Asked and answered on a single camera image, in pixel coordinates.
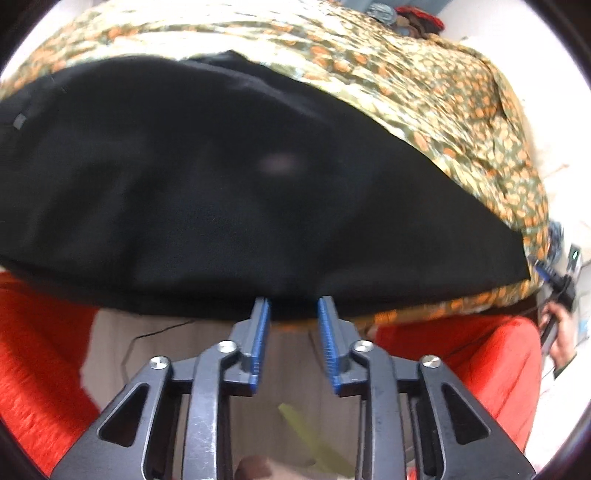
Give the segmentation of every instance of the black fabric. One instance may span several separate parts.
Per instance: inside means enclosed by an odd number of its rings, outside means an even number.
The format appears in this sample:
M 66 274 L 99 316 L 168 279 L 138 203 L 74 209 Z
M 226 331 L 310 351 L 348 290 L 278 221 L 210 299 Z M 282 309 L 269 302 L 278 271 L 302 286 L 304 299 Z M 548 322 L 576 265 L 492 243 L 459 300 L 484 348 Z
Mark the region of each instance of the black fabric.
M 235 53 L 64 69 L 0 125 L 0 264 L 73 300 L 348 316 L 529 278 L 521 234 L 426 156 Z

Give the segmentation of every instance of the blue gripper pad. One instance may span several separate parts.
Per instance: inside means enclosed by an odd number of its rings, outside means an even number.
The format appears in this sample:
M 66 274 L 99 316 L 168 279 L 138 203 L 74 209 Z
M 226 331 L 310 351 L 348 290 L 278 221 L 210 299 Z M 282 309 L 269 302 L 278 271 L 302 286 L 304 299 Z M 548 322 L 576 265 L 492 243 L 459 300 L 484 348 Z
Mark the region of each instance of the blue gripper pad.
M 326 363 L 326 375 L 330 380 L 334 392 L 338 395 L 342 386 L 340 377 L 340 358 L 339 351 L 335 341 L 335 328 L 338 328 L 336 322 L 339 322 L 336 316 L 336 310 L 332 300 L 331 304 L 323 297 L 318 301 L 318 320 L 320 327 L 320 337 L 324 348 L 324 361 Z

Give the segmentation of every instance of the black cable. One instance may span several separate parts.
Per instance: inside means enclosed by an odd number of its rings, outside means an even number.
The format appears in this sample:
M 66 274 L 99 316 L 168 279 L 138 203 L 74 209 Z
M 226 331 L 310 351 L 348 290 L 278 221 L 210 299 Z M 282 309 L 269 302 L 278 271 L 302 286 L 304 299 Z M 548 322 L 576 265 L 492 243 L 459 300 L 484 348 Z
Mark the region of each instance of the black cable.
M 137 337 L 134 337 L 133 340 L 131 340 L 131 342 L 129 343 L 129 346 L 127 347 L 127 351 L 125 352 L 123 360 L 121 361 L 121 378 L 123 379 L 123 383 L 125 385 L 127 385 L 127 383 L 129 382 L 129 376 L 127 375 L 127 362 L 129 361 L 129 357 L 131 356 L 131 353 L 133 353 L 133 351 L 134 351 L 134 345 L 135 345 L 136 340 L 140 340 L 142 338 L 158 335 L 160 333 L 164 333 L 164 332 L 167 332 L 168 330 L 173 330 L 178 327 L 183 327 L 183 326 L 188 325 L 189 323 L 193 323 L 195 321 L 196 321 L 195 319 L 188 320 L 183 323 L 178 323 L 176 325 L 171 325 L 171 326 L 163 328 L 161 330 L 157 330 L 156 332 L 145 333 L 143 335 L 138 335 Z

